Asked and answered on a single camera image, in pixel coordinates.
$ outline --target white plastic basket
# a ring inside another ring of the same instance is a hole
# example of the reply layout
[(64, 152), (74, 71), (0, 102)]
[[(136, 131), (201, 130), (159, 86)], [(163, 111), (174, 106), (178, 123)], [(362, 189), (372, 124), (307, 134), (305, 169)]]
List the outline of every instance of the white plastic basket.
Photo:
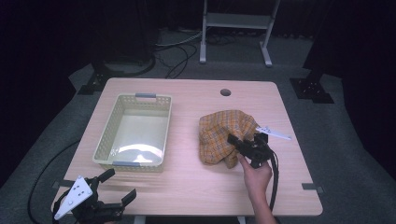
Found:
[(171, 107), (169, 95), (119, 95), (92, 160), (105, 169), (161, 172)]

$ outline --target orange checkered cloth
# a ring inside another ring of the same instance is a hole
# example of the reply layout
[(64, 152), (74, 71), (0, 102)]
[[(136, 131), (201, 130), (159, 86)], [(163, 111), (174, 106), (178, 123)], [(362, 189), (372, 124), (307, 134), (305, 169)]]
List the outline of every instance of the orange checkered cloth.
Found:
[(238, 163), (235, 146), (227, 142), (231, 133), (240, 140), (252, 140), (259, 125), (253, 117), (240, 110), (224, 110), (199, 120), (199, 157), (203, 163), (225, 161), (229, 169)]

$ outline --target metal stand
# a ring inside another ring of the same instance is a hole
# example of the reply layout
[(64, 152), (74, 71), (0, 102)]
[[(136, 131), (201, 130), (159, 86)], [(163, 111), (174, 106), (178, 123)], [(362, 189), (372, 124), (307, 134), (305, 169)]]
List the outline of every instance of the metal stand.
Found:
[(271, 31), (274, 26), (277, 9), (279, 8), (280, 0), (276, 0), (273, 12), (270, 16), (254, 16), (254, 15), (236, 15), (236, 14), (221, 14), (208, 13), (207, 0), (204, 3), (204, 17), (202, 24), (202, 40), (200, 49), (200, 63), (206, 63), (206, 28), (209, 26), (216, 27), (233, 27), (233, 28), (248, 28), (248, 29), (263, 29), (266, 30), (265, 38), (260, 42), (262, 49), (262, 56), (267, 67), (272, 67), (270, 55), (268, 53), (267, 45), (271, 36)]
[(315, 104), (334, 104), (332, 97), (320, 85), (322, 72), (312, 70), (306, 78), (291, 78), (290, 82), (299, 99), (312, 100)]

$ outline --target gray carpet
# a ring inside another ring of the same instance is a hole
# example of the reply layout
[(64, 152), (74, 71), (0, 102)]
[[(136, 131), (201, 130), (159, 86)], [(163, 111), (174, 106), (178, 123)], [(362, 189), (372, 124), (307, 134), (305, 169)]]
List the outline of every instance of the gray carpet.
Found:
[[(162, 43), (174, 43), (190, 37), (181, 33), (162, 33)], [(324, 76), (326, 92), (334, 99), (332, 105), (313, 104), (298, 100), (289, 78), (306, 77), (302, 68), (312, 45), (309, 39), (271, 37), (269, 52), (274, 67), (267, 68), (259, 49), (259, 38), (237, 36), (224, 46), (207, 47), (207, 63), (199, 64), (199, 50), (192, 56), (178, 78), (273, 81), (278, 86), (291, 124), (304, 154), (314, 183), (322, 187), (319, 194), (323, 213), (317, 217), (280, 217), (288, 223), (396, 223), (396, 182), (363, 149), (344, 106), (341, 79)], [(193, 48), (183, 47), (188, 53)], [(185, 58), (180, 49), (156, 52), (168, 65)], [(127, 71), (139, 67), (119, 66)], [(92, 67), (71, 74), (77, 90), (87, 83)], [(169, 68), (157, 60), (155, 67), (139, 77), (164, 78)], [(27, 204), (30, 190), (43, 168), (63, 149), (37, 182), (32, 201), (32, 216), (40, 223), (51, 223), (50, 204), (57, 189), (53, 183), (63, 179), (69, 162), (84, 133), (92, 111), (100, 97), (75, 95), (47, 129), (37, 139), (8, 182), (0, 189), (0, 223), (31, 223)], [(124, 217), (121, 223), (133, 223)], [(74, 223), (66, 217), (61, 223)], [(251, 218), (248, 223), (255, 223)]]

